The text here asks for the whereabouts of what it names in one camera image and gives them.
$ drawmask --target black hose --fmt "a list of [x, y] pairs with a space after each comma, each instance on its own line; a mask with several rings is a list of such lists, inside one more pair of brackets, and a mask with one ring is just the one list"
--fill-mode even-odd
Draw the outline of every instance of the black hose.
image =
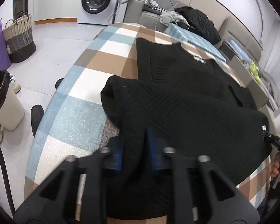
[[8, 180], [8, 174], [7, 174], [7, 170], [6, 170], [6, 165], [5, 165], [3, 153], [1, 151], [1, 147], [0, 147], [0, 167], [1, 167], [2, 175], [3, 175], [7, 200], [8, 200], [9, 206], [10, 206], [11, 213], [14, 216], [15, 206], [13, 204], [13, 197], [11, 195], [10, 184], [9, 184], [9, 180]]

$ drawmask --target human hand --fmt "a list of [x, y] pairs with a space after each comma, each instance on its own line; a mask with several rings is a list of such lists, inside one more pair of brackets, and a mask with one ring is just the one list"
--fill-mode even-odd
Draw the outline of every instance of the human hand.
[[280, 167], [279, 161], [278, 161], [279, 154], [280, 154], [279, 152], [276, 154], [275, 159], [274, 159], [274, 166], [272, 167], [272, 171], [270, 172], [270, 175], [272, 178], [276, 177], [279, 173], [279, 171], [278, 171], [278, 169]]

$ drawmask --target checkered cushion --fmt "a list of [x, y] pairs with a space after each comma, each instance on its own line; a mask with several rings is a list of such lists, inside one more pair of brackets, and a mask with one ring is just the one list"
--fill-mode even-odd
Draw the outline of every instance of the checkered cushion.
[[[113, 24], [106, 27], [82, 53], [57, 88], [30, 151], [24, 196], [27, 196], [68, 156], [91, 155], [108, 140], [118, 135], [118, 129], [106, 117], [101, 102], [101, 90], [111, 75], [138, 78], [135, 39], [172, 44], [178, 40], [167, 34], [140, 26]], [[215, 57], [198, 46], [182, 41], [183, 49], [202, 59]], [[235, 80], [232, 70], [221, 60], [218, 65]], [[241, 184], [238, 189], [258, 207], [269, 186], [270, 157]], [[81, 208], [78, 192], [77, 219]], [[165, 224], [160, 217], [137, 221], [141, 224]], [[135, 221], [108, 219], [108, 224], [132, 224]]]
[[158, 14], [158, 15], [160, 15], [162, 12], [166, 11], [162, 7], [154, 7], [154, 6], [149, 6], [149, 5], [146, 5], [146, 4], [144, 4], [143, 10], [154, 13], [154, 14]]

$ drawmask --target black jacket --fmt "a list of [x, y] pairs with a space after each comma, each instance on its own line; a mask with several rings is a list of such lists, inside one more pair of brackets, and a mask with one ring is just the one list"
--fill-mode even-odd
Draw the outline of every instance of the black jacket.
[[266, 116], [214, 60], [201, 63], [180, 43], [138, 38], [136, 47], [139, 80], [111, 76], [101, 92], [125, 138], [123, 170], [107, 180], [106, 193], [108, 217], [123, 220], [164, 216], [172, 197], [171, 179], [151, 170], [146, 127], [182, 155], [209, 155], [235, 185], [271, 152], [262, 135]]
[[213, 21], [210, 21], [203, 12], [191, 7], [176, 8], [175, 11], [183, 16], [189, 25], [196, 29], [190, 30], [191, 32], [202, 36], [211, 42], [211, 44], [217, 44], [220, 42], [221, 38], [214, 27]]

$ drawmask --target black slipper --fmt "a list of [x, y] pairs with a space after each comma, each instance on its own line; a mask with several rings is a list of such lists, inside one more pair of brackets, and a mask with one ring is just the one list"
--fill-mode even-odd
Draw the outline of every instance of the black slipper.
[[34, 105], [31, 109], [31, 128], [32, 128], [32, 134], [33, 137], [35, 137], [37, 128], [39, 126], [39, 123], [41, 122], [41, 119], [44, 115], [43, 107], [40, 105]]
[[57, 88], [59, 87], [59, 85], [61, 84], [63, 78], [60, 78], [56, 83], [55, 83], [55, 89], [57, 90]]

